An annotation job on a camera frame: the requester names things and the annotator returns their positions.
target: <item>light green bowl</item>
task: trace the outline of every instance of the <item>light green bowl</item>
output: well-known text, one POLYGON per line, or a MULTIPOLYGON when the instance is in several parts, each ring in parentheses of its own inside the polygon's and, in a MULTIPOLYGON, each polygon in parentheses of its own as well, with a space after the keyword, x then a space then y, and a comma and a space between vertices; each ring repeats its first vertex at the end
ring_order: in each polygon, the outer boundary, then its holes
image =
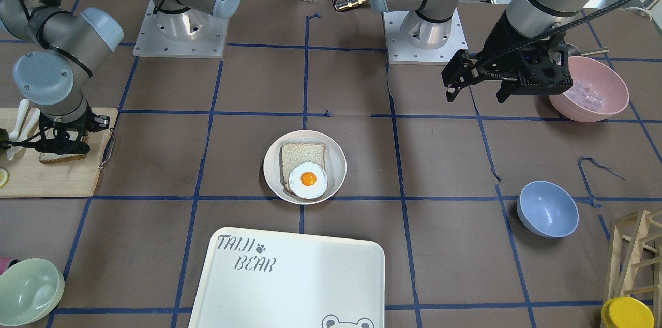
POLYGON ((0 325, 17 326, 50 313, 64 293, 64 278, 47 260, 21 261, 0 275, 0 325))

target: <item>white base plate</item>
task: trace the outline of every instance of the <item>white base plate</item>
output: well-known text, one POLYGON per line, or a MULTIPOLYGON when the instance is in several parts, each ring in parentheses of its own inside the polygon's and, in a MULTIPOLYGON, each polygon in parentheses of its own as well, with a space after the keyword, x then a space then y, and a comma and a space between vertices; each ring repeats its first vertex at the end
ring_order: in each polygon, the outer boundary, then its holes
POLYGON ((457 9, 453 12, 451 34, 445 45, 438 49, 424 49, 412 45, 400 32, 408 11, 384 12, 384 35, 391 64, 447 64, 457 50, 467 49, 467 40, 459 21, 457 9))
POLYGON ((382 248, 347 238, 216 231, 189 328, 295 326, 383 328, 382 248))
POLYGON ((223 58, 228 20, 212 18, 209 34, 193 41, 173 41, 161 33, 156 15, 152 14, 154 2, 149 0, 145 19, 133 48, 134 56, 141 57, 198 57, 223 58))

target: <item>bread slice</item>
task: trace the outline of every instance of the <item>bread slice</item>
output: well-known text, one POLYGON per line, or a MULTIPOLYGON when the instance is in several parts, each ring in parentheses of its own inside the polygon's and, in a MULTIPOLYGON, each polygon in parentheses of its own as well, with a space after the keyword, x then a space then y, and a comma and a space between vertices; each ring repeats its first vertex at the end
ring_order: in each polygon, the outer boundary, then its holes
POLYGON ((293 170, 305 162, 314 162, 326 170, 324 165, 324 152, 326 144, 315 142, 286 143, 281 147, 281 174, 285 190, 291 191, 288 178, 293 170))

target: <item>egg yolk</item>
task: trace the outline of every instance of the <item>egg yolk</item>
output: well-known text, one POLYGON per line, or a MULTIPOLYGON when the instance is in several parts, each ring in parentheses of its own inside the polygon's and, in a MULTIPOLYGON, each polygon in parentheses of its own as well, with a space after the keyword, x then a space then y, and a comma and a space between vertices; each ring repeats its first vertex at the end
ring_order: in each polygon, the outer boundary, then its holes
POLYGON ((301 174, 301 183, 305 186, 312 186, 317 182, 317 177, 312 172, 305 172, 301 174))

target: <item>yellow lid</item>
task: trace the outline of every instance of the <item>yellow lid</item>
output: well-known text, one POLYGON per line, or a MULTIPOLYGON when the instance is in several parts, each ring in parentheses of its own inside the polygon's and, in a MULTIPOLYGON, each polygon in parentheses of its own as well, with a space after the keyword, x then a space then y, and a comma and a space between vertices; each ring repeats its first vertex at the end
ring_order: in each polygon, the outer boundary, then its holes
POLYGON ((603 307, 603 320, 609 328, 653 328, 655 324, 648 306, 631 297, 607 301, 603 307))

